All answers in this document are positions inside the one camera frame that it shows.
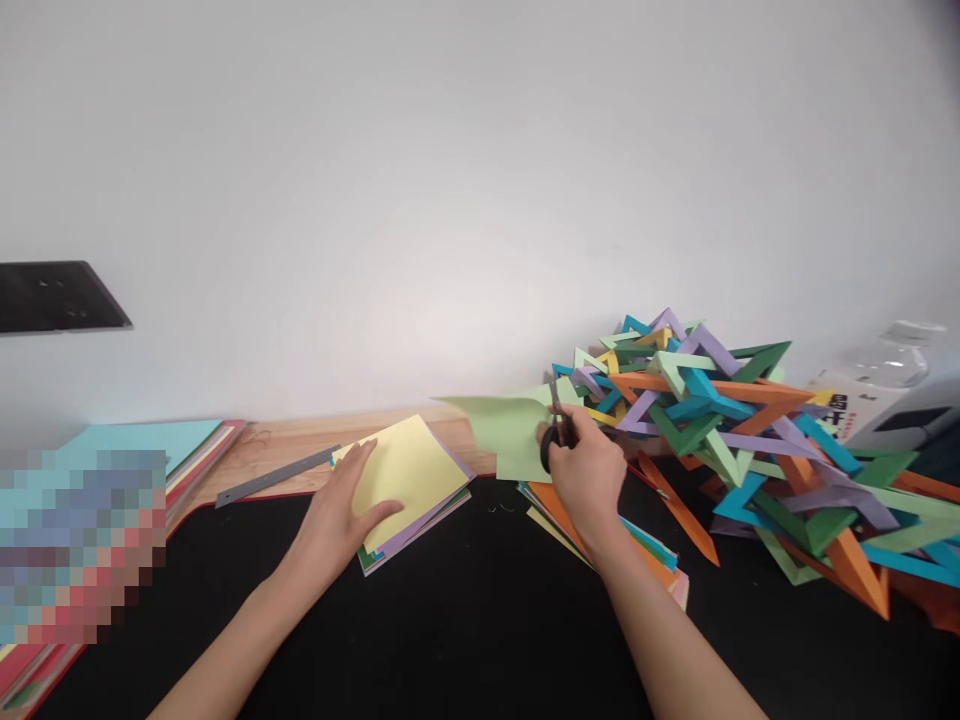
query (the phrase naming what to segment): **white wall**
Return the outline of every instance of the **white wall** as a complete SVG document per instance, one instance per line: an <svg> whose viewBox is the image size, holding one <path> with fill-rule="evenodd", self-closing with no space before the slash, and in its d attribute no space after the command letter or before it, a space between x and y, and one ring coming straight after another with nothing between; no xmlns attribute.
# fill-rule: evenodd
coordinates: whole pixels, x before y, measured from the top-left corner
<svg viewBox="0 0 960 720"><path fill-rule="evenodd" d="M798 383L940 321L960 375L930 7L0 0L0 259L136 325L0 338L0 446L521 388L668 304Z"/></svg>

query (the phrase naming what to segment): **left hand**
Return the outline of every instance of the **left hand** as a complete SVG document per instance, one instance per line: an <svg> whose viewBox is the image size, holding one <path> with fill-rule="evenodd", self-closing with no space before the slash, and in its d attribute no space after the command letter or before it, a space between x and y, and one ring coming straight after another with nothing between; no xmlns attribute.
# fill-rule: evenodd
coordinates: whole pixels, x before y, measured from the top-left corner
<svg viewBox="0 0 960 720"><path fill-rule="evenodd" d="M354 492L376 447L376 439L357 443L336 464L327 484L314 493L300 532L268 580L304 612L343 572L370 531L403 509L403 503L385 500L360 517L353 514Z"/></svg>

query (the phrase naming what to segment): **wrist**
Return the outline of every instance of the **wrist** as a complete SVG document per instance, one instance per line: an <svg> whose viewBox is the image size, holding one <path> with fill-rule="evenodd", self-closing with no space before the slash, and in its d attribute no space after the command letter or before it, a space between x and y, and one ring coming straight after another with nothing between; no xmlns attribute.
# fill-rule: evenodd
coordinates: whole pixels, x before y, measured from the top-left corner
<svg viewBox="0 0 960 720"><path fill-rule="evenodd" d="M320 596L333 583L332 573L317 571L297 572L296 568L281 562L254 593L259 602L284 616L296 616L297 620L316 604Z"/></svg>
<svg viewBox="0 0 960 720"><path fill-rule="evenodd" d="M616 544L627 532L616 512L591 513L575 519L573 524L591 555Z"/></svg>

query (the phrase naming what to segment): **right hand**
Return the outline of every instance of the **right hand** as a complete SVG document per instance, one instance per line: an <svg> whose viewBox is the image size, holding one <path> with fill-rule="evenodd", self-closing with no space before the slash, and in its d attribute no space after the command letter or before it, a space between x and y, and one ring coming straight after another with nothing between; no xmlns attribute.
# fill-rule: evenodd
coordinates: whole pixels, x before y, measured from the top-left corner
<svg viewBox="0 0 960 720"><path fill-rule="evenodd" d="M617 501L627 461L620 446L600 431L585 408L560 407L573 420L579 442L572 450L551 443L550 477L577 532L584 540L595 539L620 525ZM547 427L541 423L537 428L537 442Z"/></svg>

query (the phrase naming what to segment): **blue paper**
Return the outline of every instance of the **blue paper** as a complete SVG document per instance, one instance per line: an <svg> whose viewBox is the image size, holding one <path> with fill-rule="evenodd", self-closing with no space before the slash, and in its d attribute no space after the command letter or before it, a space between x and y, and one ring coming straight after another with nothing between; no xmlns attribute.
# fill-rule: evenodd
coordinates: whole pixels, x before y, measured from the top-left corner
<svg viewBox="0 0 960 720"><path fill-rule="evenodd" d="M220 420L151 423L147 425L91 425L56 451L57 458L71 453L98 450L162 450L166 453L166 475L220 427Z"/></svg>

